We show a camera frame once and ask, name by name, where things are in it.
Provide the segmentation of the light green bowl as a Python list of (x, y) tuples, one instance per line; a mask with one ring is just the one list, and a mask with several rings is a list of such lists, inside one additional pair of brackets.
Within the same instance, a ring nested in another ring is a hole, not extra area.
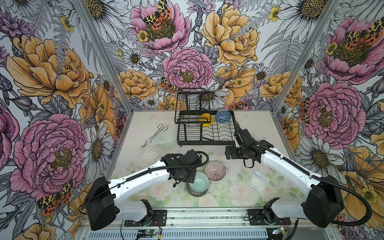
[(189, 184), (191, 190), (195, 193), (203, 193), (209, 189), (210, 181), (208, 177), (202, 173), (197, 172), (193, 183)]

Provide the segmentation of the blue triangle patterned bowl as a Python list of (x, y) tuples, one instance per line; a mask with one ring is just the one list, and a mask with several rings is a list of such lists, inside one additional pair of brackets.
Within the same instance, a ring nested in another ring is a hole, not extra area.
[(228, 123), (232, 119), (232, 114), (228, 110), (219, 110), (215, 114), (215, 121), (221, 124)]

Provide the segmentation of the yellow bowl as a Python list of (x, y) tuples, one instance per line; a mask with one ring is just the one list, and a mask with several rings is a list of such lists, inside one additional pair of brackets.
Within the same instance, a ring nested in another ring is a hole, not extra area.
[(199, 121), (202, 123), (203, 127), (209, 127), (214, 124), (214, 118), (209, 113), (204, 113), (200, 116)]

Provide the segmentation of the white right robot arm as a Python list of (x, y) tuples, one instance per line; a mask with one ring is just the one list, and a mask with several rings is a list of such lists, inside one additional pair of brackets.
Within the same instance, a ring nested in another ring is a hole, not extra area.
[(332, 176), (326, 178), (305, 169), (287, 158), (265, 140), (257, 141), (248, 130), (234, 123), (236, 145), (226, 148), (228, 159), (263, 164), (293, 183), (303, 194), (303, 201), (284, 201), (274, 198), (264, 205), (265, 222), (272, 224), (277, 219), (296, 218), (309, 220), (320, 228), (327, 227), (344, 209), (341, 190), (336, 188), (338, 181)]

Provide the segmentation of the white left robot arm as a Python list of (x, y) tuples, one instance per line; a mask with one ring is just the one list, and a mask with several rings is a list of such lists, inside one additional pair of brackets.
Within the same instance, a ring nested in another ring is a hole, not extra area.
[(202, 151), (189, 150), (185, 154), (166, 154), (134, 174), (112, 180), (100, 177), (93, 183), (84, 201), (91, 230), (101, 230), (114, 221), (133, 221), (141, 225), (149, 222), (154, 210), (147, 200), (128, 202), (136, 193), (154, 185), (175, 180), (175, 184), (193, 183), (197, 169), (209, 162)]

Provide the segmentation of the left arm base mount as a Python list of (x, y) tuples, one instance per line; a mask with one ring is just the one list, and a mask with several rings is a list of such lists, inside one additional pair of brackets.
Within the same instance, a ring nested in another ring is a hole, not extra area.
[(165, 227), (167, 210), (153, 209), (148, 200), (130, 202), (129, 217), (124, 220), (125, 227)]

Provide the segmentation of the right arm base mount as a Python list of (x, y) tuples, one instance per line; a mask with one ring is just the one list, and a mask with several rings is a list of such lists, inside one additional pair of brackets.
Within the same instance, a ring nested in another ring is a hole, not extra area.
[(248, 209), (244, 220), (249, 221), (251, 226), (290, 225), (290, 218), (278, 218), (272, 210), (272, 204), (279, 199), (280, 198), (273, 198), (262, 208)]

